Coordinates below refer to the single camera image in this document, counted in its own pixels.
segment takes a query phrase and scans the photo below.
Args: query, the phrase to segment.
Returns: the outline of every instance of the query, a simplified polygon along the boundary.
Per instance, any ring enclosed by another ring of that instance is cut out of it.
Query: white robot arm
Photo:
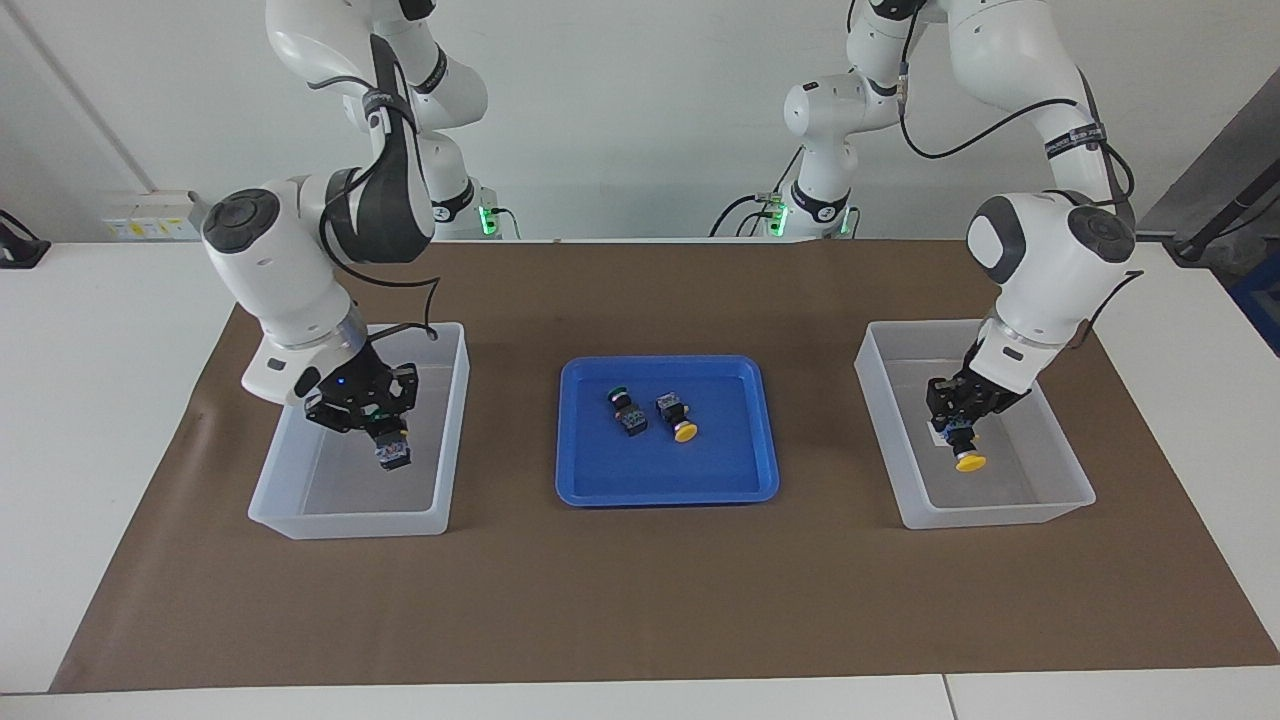
[[[271,47],[310,87],[343,95],[376,159],[232,193],[202,228],[219,275],[262,327],[244,388],[305,401],[310,420],[337,432],[365,430],[388,470],[410,462],[401,416],[416,402],[417,372],[379,359],[333,264],[412,261],[480,202],[457,146],[428,132],[474,122],[488,105],[475,70],[431,38],[433,9],[430,0],[269,0]]]
[[[806,154],[785,200],[786,233],[833,233],[852,184],[850,133],[899,123],[916,152],[952,154],[928,154],[910,140],[906,63],[899,67],[915,23],[937,12],[947,18],[961,87],[1036,127],[1056,184],[1042,193],[992,197],[969,227],[970,254],[1001,295],[961,370],[927,389],[934,429],[955,451],[956,468],[969,471],[986,464],[973,445],[973,424],[1025,396],[1079,324],[1124,282],[1134,233],[1126,197],[1115,200],[1121,193],[1114,152],[1088,85],[1043,0],[864,0],[846,47],[852,72],[797,86],[787,97],[787,124],[804,138]]]

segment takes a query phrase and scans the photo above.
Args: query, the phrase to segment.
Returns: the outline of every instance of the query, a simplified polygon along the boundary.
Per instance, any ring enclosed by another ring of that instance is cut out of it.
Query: blue object
[[[1231,286],[1229,295],[1272,352],[1280,355],[1280,252]]]
[[[635,437],[613,419],[626,386],[649,415]],[[675,392],[698,437],[677,443],[654,400]],[[760,369],[741,355],[580,357],[561,373],[556,492],[576,507],[737,505],[778,492]]]

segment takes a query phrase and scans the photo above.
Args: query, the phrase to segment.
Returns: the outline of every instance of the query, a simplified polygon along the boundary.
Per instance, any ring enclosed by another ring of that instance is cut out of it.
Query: brown table surface
[[[371,272],[428,270],[472,364],[449,532],[296,542],[246,518],[279,409],[237,387],[259,341],[237,311],[55,692],[1280,664],[1097,341],[1042,375],[1096,505],[901,527],[851,363],[868,322],[986,313],[963,243],[452,245]],[[421,311],[348,287],[371,322]],[[753,357],[777,497],[563,505],[559,370],[631,354]]]

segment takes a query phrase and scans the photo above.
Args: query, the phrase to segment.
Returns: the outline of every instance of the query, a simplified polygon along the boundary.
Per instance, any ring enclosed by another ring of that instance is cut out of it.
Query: green light
[[[477,206],[476,210],[480,211],[480,229],[484,231],[485,234],[498,232],[498,220],[493,217],[493,211],[484,205]]]
[[[791,210],[786,205],[772,210],[773,217],[769,218],[769,234],[782,237],[783,231],[787,228],[787,214],[790,213]]]

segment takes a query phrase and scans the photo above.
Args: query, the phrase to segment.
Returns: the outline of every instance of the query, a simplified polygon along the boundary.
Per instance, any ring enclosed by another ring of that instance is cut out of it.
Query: white plastic bin
[[[435,342],[420,329],[378,341],[388,365],[417,365],[417,404],[404,415],[412,462],[383,470],[366,433],[335,433],[307,420],[301,405],[285,407],[248,506],[251,520],[293,539],[445,530],[471,368],[462,325],[431,327]]]
[[[1043,523],[1096,496],[1039,384],[974,429],[987,466],[960,473],[929,425],[925,386],[950,378],[980,320],[872,323],[858,352],[870,410],[902,524],[911,529]]]

